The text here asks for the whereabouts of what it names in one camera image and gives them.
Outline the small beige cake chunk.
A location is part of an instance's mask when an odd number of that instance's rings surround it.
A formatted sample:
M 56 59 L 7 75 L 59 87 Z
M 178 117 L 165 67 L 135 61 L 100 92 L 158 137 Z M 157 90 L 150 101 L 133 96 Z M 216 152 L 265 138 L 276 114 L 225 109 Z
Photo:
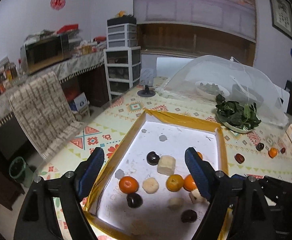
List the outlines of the small beige cake chunk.
M 198 189 L 194 189 L 194 190 L 190 191 L 189 197 L 190 197 L 190 200 L 193 204 L 206 202 L 206 198 L 204 198 L 200 194 Z

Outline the dark plum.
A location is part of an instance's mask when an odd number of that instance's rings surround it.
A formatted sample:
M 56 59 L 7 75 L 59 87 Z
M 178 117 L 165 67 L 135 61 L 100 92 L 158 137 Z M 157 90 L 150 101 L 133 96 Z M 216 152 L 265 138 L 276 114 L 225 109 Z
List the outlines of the dark plum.
M 147 163 L 149 165 L 155 166 L 158 164 L 160 160 L 160 156 L 156 154 L 156 152 L 151 151 L 147 154 Z
M 185 210 L 181 214 L 181 222 L 183 223 L 194 223 L 198 218 L 198 214 L 194 210 Z
M 138 208 L 143 204 L 142 197 L 137 193 L 130 193 L 126 196 L 128 207 L 130 208 Z
M 256 145 L 256 149 L 257 149 L 258 151 L 262 151 L 262 150 L 264 149 L 264 143 L 259 142 L 259 143 Z

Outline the beige cake chunk front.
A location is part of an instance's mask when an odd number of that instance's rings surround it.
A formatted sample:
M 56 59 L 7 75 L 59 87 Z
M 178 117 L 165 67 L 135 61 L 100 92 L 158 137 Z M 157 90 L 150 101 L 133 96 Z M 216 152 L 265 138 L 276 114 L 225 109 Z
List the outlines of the beige cake chunk front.
M 168 200 L 167 207 L 170 210 L 179 210 L 184 205 L 184 199 L 179 197 L 173 197 Z

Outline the beige round cake chunk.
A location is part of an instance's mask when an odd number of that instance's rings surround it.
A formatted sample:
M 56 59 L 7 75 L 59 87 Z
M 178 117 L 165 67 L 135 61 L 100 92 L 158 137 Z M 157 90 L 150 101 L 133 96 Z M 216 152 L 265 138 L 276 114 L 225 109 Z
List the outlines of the beige round cake chunk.
M 148 178 L 143 181 L 143 190 L 148 194 L 156 193 L 159 189 L 159 183 L 155 178 Z

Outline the green waste bin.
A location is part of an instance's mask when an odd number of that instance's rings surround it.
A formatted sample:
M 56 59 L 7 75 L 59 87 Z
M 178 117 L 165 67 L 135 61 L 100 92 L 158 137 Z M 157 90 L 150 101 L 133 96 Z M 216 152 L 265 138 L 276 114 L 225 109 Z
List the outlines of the green waste bin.
M 9 175 L 17 183 L 29 188 L 33 182 L 34 172 L 22 157 L 17 157 L 9 166 Z

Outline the red date left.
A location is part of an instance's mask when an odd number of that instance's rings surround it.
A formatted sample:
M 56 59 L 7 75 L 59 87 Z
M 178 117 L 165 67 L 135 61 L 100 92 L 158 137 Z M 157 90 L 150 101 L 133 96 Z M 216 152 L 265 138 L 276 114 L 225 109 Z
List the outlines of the red date left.
M 242 164 L 245 161 L 245 157 L 241 155 L 240 153 L 237 153 L 235 156 L 235 161 L 239 164 Z

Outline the red date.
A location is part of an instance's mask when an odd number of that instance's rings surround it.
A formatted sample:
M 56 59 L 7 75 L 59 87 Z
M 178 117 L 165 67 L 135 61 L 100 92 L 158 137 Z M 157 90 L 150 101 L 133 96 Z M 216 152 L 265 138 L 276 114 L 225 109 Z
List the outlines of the red date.
M 280 150 L 280 152 L 281 152 L 282 154 L 284 154 L 284 153 L 286 152 L 286 148 L 285 148 L 285 147 L 282 147 L 281 150 Z
M 235 161 L 239 164 L 242 164 L 245 161 L 245 157 L 241 155 L 240 153 L 237 153 L 235 156 Z

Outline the red date right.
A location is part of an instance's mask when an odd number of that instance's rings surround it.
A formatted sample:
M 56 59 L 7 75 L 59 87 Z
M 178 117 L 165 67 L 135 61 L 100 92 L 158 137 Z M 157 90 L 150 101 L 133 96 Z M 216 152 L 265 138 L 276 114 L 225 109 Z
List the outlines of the red date right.
M 280 150 L 280 152 L 281 152 L 282 154 L 284 154 L 284 153 L 286 152 L 286 148 L 285 148 L 285 147 L 282 147 L 281 150 Z

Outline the plate of green spinach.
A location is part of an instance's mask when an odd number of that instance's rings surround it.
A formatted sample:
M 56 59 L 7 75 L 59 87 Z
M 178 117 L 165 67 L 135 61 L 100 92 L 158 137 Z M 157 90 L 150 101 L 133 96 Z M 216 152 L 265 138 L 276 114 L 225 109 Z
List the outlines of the plate of green spinach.
M 217 117 L 223 124 L 228 124 L 234 128 L 251 131 L 258 127 L 261 120 L 257 117 L 257 105 L 241 105 L 237 101 L 226 101 L 222 94 L 215 97 Z

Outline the yellow taped foam box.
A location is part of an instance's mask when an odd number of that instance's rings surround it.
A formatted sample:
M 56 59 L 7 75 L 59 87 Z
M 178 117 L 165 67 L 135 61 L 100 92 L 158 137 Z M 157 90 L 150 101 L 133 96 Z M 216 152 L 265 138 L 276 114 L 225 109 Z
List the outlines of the yellow taped foam box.
M 136 120 L 95 182 L 84 207 L 91 226 L 115 239 L 191 239 L 198 229 L 208 202 L 193 203 L 185 189 L 172 192 L 168 176 L 157 165 L 147 163 L 155 152 L 159 166 L 186 177 L 189 170 L 185 151 L 194 148 L 215 170 L 228 171 L 223 131 L 220 124 L 190 116 L 146 110 Z M 124 176 L 137 180 L 142 205 L 128 206 L 119 188 Z M 153 178 L 159 188 L 147 193 L 141 186 Z

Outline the woven patterned chair cover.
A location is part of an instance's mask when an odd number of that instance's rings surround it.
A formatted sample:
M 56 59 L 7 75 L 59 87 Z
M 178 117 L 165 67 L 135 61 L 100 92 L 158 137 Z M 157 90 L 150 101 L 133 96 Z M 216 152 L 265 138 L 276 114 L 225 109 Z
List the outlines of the woven patterned chair cover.
M 43 91 L 31 86 L 17 94 L 13 103 L 19 125 L 45 161 L 50 161 L 84 127 L 71 112 L 59 82 L 47 82 Z

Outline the side counter with cloth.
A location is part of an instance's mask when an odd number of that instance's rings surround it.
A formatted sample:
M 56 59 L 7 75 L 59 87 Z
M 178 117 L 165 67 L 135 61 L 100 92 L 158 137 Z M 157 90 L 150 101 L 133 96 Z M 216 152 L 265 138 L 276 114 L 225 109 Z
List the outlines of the side counter with cloth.
M 104 65 L 104 52 L 98 51 L 83 56 L 79 56 L 53 66 L 40 70 L 36 74 L 27 76 L 20 85 L 13 86 L 0 95 L 0 128 L 9 121 L 15 113 L 15 103 L 17 94 L 29 89 L 31 86 L 43 91 L 43 86 L 47 82 L 64 83 L 76 76 L 94 70 Z

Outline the plate under mesh cover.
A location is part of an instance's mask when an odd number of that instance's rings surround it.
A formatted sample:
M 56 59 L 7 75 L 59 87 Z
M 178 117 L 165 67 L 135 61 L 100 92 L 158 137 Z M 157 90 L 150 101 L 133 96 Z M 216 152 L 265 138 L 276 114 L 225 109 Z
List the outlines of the plate under mesh cover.
M 195 83 L 195 89 L 198 95 L 212 101 L 215 100 L 218 94 L 225 98 L 230 96 L 230 92 L 226 88 L 212 82 L 198 81 Z

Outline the white mesh food cover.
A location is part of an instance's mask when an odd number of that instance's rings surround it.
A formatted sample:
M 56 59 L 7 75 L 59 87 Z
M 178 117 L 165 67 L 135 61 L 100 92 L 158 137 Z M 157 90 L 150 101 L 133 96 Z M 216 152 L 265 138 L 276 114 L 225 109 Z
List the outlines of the white mesh food cover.
M 225 98 L 228 101 L 237 101 L 241 105 L 255 102 L 257 117 L 263 122 L 281 127 L 288 124 L 280 95 L 269 77 L 258 69 L 217 56 L 193 59 L 157 88 L 157 92 L 165 98 L 215 102 L 198 95 L 195 89 L 198 81 L 223 86 L 230 92 Z

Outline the microwave oven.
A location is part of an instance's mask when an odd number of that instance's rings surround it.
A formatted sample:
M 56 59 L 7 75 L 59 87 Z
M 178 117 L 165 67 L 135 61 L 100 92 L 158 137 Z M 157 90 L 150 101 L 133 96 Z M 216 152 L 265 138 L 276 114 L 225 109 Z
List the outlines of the microwave oven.
M 22 70 L 30 75 L 70 58 L 67 34 L 43 38 L 24 45 L 20 51 Z

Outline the white plastic drawer tower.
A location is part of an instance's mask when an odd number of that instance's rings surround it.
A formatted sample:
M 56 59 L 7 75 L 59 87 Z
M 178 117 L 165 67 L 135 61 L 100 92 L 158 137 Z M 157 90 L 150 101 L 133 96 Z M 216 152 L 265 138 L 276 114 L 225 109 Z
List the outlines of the white plastic drawer tower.
M 139 84 L 141 48 L 137 20 L 132 15 L 107 20 L 104 64 L 109 99 L 113 100 Z

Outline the framed calligraphy picture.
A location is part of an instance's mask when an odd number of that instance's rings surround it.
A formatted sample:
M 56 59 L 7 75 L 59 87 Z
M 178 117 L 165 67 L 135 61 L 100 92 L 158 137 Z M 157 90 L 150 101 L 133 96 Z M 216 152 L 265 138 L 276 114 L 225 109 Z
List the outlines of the framed calligraphy picture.
M 292 5 L 288 0 L 270 0 L 272 26 L 292 40 Z

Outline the red paper wall decoration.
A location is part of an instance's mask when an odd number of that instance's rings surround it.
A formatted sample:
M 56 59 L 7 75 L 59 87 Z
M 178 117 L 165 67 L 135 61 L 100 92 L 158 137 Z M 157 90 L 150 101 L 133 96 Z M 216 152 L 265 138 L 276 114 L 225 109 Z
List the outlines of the red paper wall decoration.
M 66 5 L 66 0 L 51 0 L 50 7 L 54 10 L 61 10 Z

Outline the large wall painting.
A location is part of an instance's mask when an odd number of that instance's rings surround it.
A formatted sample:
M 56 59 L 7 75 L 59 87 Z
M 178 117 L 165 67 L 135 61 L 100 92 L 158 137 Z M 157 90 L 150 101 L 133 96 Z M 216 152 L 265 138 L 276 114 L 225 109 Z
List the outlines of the large wall painting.
M 256 41 L 255 0 L 134 0 L 139 24 L 198 25 Z

